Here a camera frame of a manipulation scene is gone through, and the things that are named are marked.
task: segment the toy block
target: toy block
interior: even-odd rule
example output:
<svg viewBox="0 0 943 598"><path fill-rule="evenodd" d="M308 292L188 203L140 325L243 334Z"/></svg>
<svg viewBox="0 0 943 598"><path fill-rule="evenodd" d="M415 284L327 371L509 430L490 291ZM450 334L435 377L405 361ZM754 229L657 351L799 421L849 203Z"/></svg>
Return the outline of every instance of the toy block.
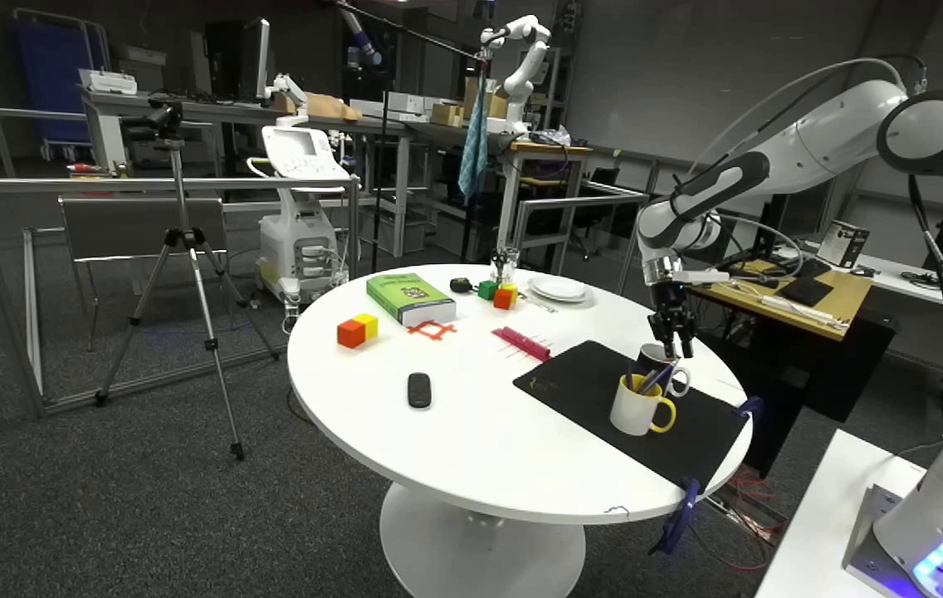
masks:
<svg viewBox="0 0 943 598"><path fill-rule="evenodd" d="M357 345L366 345L366 336L369 328L357 324L357 318L345 318L342 325L337 325L337 345L345 345L345 350L357 350Z"/></svg>
<svg viewBox="0 0 943 598"><path fill-rule="evenodd" d="M494 310L510 310L514 301L517 301L517 291L514 291L514 286L500 286L500 291L494 292Z"/></svg>
<svg viewBox="0 0 943 598"><path fill-rule="evenodd" d="M379 340L379 318L370 314L357 314L355 324L366 325L366 343Z"/></svg>

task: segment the mug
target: mug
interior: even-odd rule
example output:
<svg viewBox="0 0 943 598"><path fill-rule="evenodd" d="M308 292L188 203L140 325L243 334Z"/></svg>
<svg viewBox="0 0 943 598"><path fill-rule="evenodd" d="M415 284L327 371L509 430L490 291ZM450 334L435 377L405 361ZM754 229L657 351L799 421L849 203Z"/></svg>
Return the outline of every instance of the mug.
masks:
<svg viewBox="0 0 943 598"><path fill-rule="evenodd" d="M678 405L657 381L646 377L619 377L612 401L612 425L625 436L671 431L678 421Z"/></svg>

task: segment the white wall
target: white wall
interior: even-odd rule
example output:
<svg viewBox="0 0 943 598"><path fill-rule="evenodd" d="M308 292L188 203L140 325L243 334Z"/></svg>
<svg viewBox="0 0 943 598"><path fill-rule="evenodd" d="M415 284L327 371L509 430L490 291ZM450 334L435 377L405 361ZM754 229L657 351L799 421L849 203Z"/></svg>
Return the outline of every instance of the white wall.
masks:
<svg viewBox="0 0 943 598"><path fill-rule="evenodd" d="M849 57L868 9L872 0L586 0L571 130L694 161L783 80Z"/></svg>

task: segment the camera tripod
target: camera tripod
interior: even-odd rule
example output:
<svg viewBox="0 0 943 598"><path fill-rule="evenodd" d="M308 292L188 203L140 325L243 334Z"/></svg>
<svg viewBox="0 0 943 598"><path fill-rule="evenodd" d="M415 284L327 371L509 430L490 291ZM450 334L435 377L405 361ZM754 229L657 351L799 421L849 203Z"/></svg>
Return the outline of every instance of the camera tripod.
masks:
<svg viewBox="0 0 943 598"><path fill-rule="evenodd" d="M228 430L233 430L233 459L243 463L245 459L245 450L243 450L243 436L238 436L238 425L234 425L234 412L233 412L233 400L228 400L228 381L225 381L225 369L223 369L223 356L218 356L218 340L215 340L215 328L211 328L211 316L210 316L210 297L205 297L205 284L202 284L202 261L211 267L211 272L223 278L223 291L225 297L234 302L238 316L251 325L251 334L259 336L259 343L267 350L267 356L279 361L279 351L267 345L264 334L251 324L251 316L245 314L249 302L243 301L243 292L234 291L233 275L218 267L210 241L202 229L194 229L188 222L188 209L184 209L184 189L181 189L181 139L177 139L179 132L179 103L165 103L163 112L156 112L149 122L156 127L156 136L160 136L160 147L168 151L168 165L173 165L173 183L177 183L177 209L179 209L179 229L165 229L163 237L163 248L149 270L149 278L141 286L141 297L128 316L128 328L117 350L117 359L105 371L105 381L100 387L95 394L95 405L105 405L109 401L109 389L113 389L113 378L117 378L117 369L120 361L126 359L128 351L128 343L141 324L141 314L146 314L146 302L168 263L173 254L184 254L188 257L188 267L192 267L192 278L194 278L194 297L199 297L199 310L202 310L202 325L205 325L205 351L211 356L211 371L215 371L215 381L218 381L218 400L225 405L225 418L228 418Z"/></svg>

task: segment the black mat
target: black mat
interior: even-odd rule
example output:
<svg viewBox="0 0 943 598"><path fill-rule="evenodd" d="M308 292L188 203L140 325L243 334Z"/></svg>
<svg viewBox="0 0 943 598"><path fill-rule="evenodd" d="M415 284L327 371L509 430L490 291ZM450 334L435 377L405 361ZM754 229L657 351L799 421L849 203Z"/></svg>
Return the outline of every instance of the black mat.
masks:
<svg viewBox="0 0 943 598"><path fill-rule="evenodd" d="M668 436L629 438L612 430L612 400L625 371L646 369L657 369L657 361L635 361L600 343L581 343L523 371L514 387L673 484L684 489L694 480L706 484L740 431L740 412L691 389L678 401L678 421Z"/></svg>

